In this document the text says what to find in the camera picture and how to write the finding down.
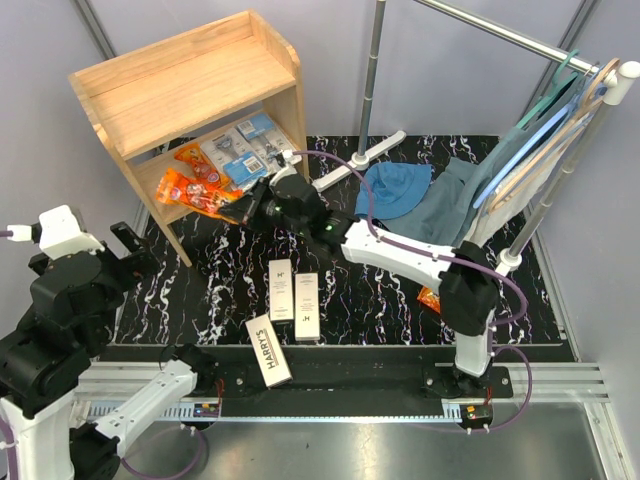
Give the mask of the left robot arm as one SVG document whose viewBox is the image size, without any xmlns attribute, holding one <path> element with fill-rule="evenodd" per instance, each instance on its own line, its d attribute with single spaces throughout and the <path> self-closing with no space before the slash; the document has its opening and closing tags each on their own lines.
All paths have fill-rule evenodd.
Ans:
<svg viewBox="0 0 640 480">
<path fill-rule="evenodd" d="M 59 258 L 41 252 L 29 267 L 37 277 L 32 303 L 1 340 L 1 447 L 10 479 L 112 479 L 129 446 L 171 405 L 220 389 L 214 358 L 193 344 L 174 350 L 146 385 L 112 413 L 71 424 L 80 376 L 108 343 L 107 325 L 126 292 L 159 270 L 147 242 L 126 223 L 111 227 L 128 249 L 123 258 L 79 227 L 80 245 Z"/>
</svg>

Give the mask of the blue Gillette razor pack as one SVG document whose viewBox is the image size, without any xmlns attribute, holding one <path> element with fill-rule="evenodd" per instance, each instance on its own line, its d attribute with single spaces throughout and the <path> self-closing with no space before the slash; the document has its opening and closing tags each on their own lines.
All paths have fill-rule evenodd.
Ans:
<svg viewBox="0 0 640 480">
<path fill-rule="evenodd" d="M 268 174 L 268 167 L 244 137 L 234 128 L 200 143 L 214 167 L 242 190 Z"/>
</svg>

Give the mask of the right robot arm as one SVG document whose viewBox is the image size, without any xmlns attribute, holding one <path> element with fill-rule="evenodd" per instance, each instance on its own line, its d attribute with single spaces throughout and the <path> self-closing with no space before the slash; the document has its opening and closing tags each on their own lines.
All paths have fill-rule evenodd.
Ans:
<svg viewBox="0 0 640 480">
<path fill-rule="evenodd" d="M 364 219 L 327 208 L 298 174 L 276 183 L 261 179 L 218 213 L 254 231 L 285 230 L 328 256 L 381 268 L 434 290 L 441 319 L 455 335 L 455 357 L 448 373 L 424 372 L 425 390 L 449 399 L 487 393 L 492 363 L 488 325 L 499 292 L 494 272 L 476 245 L 434 246 L 372 227 Z"/>
</svg>

